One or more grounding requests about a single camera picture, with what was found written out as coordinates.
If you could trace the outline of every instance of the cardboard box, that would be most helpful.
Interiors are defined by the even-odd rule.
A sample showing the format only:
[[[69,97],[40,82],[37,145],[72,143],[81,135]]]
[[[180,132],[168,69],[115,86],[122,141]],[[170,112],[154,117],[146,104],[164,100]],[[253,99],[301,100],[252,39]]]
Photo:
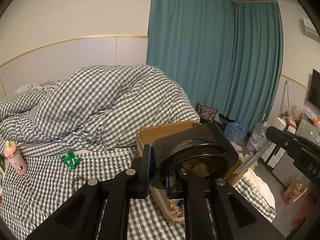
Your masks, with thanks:
[[[289,205],[295,201],[303,193],[302,186],[298,180],[293,182],[287,190],[281,195],[285,205]]]
[[[184,121],[143,128],[140,132],[136,134],[137,150],[135,151],[134,156],[136,158],[142,156],[143,147],[145,144],[153,145],[153,142],[159,138],[190,129],[197,125],[201,124],[196,121]],[[238,159],[236,164],[230,169],[228,174],[225,176],[225,180],[228,181],[232,186],[234,186],[245,173],[233,173],[241,164],[242,161]],[[164,218],[167,220],[169,225],[180,224],[184,222],[183,207],[177,205],[177,200],[168,199],[163,189],[156,189],[152,186],[150,186],[149,189],[150,194],[158,204]]]

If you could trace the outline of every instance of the television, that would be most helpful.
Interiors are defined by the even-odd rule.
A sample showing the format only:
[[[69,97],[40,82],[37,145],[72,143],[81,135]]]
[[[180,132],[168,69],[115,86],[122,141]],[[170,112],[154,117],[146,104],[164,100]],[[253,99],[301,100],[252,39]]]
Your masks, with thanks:
[[[308,101],[320,109],[320,73],[313,69]]]

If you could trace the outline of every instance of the gold trim line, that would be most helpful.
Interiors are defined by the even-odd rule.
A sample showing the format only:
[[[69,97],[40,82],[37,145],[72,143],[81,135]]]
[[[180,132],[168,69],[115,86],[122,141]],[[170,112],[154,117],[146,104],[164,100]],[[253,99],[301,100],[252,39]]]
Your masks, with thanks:
[[[124,38],[142,38],[142,39],[148,38],[148,36],[143,36],[143,35],[105,34],[105,35],[93,35],[93,36],[85,36],[85,37],[80,37],[80,38],[72,38],[72,39],[67,39],[67,40],[63,40],[63,41],[56,41],[56,42],[49,43],[49,44],[40,46],[38,48],[32,49],[32,50],[29,50],[29,51],[24,52],[24,53],[12,58],[12,59],[9,59],[8,61],[6,61],[2,65],[0,65],[0,68],[3,67],[4,65],[8,64],[9,62],[17,59],[17,58],[22,57],[23,55],[26,55],[26,54],[33,52],[33,51],[36,51],[38,49],[43,49],[43,48],[50,47],[52,45],[56,45],[56,44],[60,44],[60,43],[64,43],[67,41],[78,41],[78,40],[84,40],[84,39],[89,39],[89,38],[105,38],[105,37],[116,37],[116,38],[123,38],[124,37]]]
[[[289,79],[289,80],[291,80],[292,82],[295,82],[296,84],[302,86],[302,87],[305,88],[306,90],[309,90],[309,89],[310,89],[310,88],[306,87],[305,85],[302,85],[300,82],[294,80],[293,78],[290,78],[290,77],[288,77],[288,76],[286,76],[286,75],[283,75],[283,74],[280,74],[280,76],[283,76],[284,78]]]

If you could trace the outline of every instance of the metal chain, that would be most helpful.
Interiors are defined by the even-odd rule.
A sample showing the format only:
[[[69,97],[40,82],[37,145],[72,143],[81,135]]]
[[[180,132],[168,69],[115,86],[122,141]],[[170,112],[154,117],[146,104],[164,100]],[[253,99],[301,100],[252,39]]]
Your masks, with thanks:
[[[77,177],[75,177],[75,178],[72,180],[72,182],[71,182],[71,192],[72,192],[72,194],[76,193],[75,183],[76,183],[76,181],[78,181],[78,180],[81,180],[81,181],[84,181],[85,183],[87,183],[89,179],[87,179],[87,178],[85,178],[85,177],[83,177],[83,176],[77,176]]]

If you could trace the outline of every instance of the air conditioner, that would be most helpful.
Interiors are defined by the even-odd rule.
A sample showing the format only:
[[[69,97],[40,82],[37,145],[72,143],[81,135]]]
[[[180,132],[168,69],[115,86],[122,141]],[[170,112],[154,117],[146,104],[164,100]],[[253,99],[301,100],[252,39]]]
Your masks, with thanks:
[[[320,41],[319,34],[317,33],[316,28],[314,28],[310,19],[305,17],[304,15],[302,16],[302,19],[304,23],[304,28],[306,30],[306,34],[309,37],[314,38],[317,41]]]

